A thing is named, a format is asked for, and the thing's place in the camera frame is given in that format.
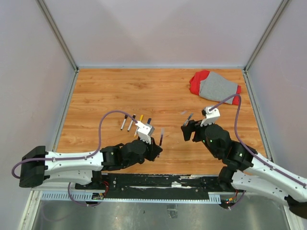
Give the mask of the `white whiteboard marker pen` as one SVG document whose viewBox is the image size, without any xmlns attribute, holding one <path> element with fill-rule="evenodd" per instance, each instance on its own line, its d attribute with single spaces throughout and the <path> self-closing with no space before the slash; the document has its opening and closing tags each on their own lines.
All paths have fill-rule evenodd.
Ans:
<svg viewBox="0 0 307 230">
<path fill-rule="evenodd" d="M 131 122 L 130 122 L 130 124 L 129 124 L 129 126 L 128 126 L 128 129 L 127 129 L 128 132 L 130 132 L 130 130 L 131 130 L 131 127 L 132 127 L 132 125 L 133 125 L 133 122 L 134 122 L 135 117 L 136 117 L 136 115 L 134 114 L 134 115 L 132 116 L 133 119 L 131 120 Z"/>
</svg>

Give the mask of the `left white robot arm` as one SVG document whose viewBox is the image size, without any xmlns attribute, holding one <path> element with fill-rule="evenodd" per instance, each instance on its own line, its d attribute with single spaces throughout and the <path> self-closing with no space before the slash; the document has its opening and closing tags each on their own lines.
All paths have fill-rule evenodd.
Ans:
<svg viewBox="0 0 307 230">
<path fill-rule="evenodd" d="M 81 153 L 58 153 L 37 146 L 22 158 L 19 186 L 33 188 L 57 182 L 88 185 L 96 190 L 103 183 L 102 171 L 117 171 L 154 161 L 162 151 L 154 139 L 151 143 L 137 139 Z"/>
</svg>

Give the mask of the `white marker black cap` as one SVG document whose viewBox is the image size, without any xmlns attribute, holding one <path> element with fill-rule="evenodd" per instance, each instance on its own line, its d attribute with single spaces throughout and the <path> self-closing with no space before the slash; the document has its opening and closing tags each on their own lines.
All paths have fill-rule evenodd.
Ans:
<svg viewBox="0 0 307 230">
<path fill-rule="evenodd" d="M 120 130 L 123 130 L 123 129 L 124 129 L 124 126 L 125 126 L 125 123 L 126 123 L 127 119 L 128 119 L 128 115 L 125 115 L 125 116 L 124 116 L 124 120 L 123 120 L 123 122 L 122 122 L 122 125 L 121 125 L 121 127 L 120 127 Z"/>
</svg>

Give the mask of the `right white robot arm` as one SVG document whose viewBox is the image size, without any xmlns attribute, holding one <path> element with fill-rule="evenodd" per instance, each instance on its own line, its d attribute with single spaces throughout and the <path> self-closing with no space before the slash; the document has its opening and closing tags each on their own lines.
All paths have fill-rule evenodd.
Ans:
<svg viewBox="0 0 307 230">
<path fill-rule="evenodd" d="M 201 141 L 223 162 L 217 180 L 220 190 L 257 193 L 289 207 L 303 219 L 307 217 L 306 178 L 273 163 L 252 147 L 232 140 L 229 132 L 217 124 L 201 126 L 199 121 L 191 120 L 181 130 L 185 141 Z"/>
</svg>

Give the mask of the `black mounting base rail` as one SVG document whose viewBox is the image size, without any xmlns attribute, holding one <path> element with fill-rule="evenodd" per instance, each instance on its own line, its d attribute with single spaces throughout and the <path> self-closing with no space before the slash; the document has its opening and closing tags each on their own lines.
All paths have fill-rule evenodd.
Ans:
<svg viewBox="0 0 307 230">
<path fill-rule="evenodd" d="M 108 173 L 96 175 L 87 185 L 76 184 L 77 190 L 103 190 L 108 185 L 106 198 L 152 200 L 204 200 L 209 192 L 230 192 L 223 188 L 217 176 L 191 174 L 128 174 Z"/>
</svg>

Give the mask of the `red and grey cloth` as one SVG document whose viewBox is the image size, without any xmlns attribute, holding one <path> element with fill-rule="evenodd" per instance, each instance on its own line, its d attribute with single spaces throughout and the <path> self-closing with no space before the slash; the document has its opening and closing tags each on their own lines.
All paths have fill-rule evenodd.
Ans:
<svg viewBox="0 0 307 230">
<path fill-rule="evenodd" d="M 215 102 L 221 102 L 233 94 L 241 94 L 242 92 L 239 84 L 210 70 L 196 72 L 189 80 L 189 84 L 189 90 L 192 94 Z"/>
</svg>

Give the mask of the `white marker yellow end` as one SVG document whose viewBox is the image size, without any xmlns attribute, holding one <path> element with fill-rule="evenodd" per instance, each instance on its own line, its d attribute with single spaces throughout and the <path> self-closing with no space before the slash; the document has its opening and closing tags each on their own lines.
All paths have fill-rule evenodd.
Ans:
<svg viewBox="0 0 307 230">
<path fill-rule="evenodd" d="M 142 120 L 143 120 L 143 115 L 140 116 L 139 121 L 142 122 Z M 137 136 L 137 131 L 138 131 L 138 129 L 139 129 L 139 127 L 137 126 L 136 131 L 135 131 L 135 133 L 134 133 L 134 137 Z"/>
</svg>

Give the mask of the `purple marker pen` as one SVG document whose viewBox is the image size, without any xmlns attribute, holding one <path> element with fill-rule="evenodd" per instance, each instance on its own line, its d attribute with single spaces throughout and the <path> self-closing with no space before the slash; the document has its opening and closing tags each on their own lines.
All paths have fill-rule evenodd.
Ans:
<svg viewBox="0 0 307 230">
<path fill-rule="evenodd" d="M 159 147 L 160 147 L 160 149 L 162 149 L 163 138 L 164 138 L 164 135 L 163 136 L 160 135 L 160 140 L 159 140 Z"/>
</svg>

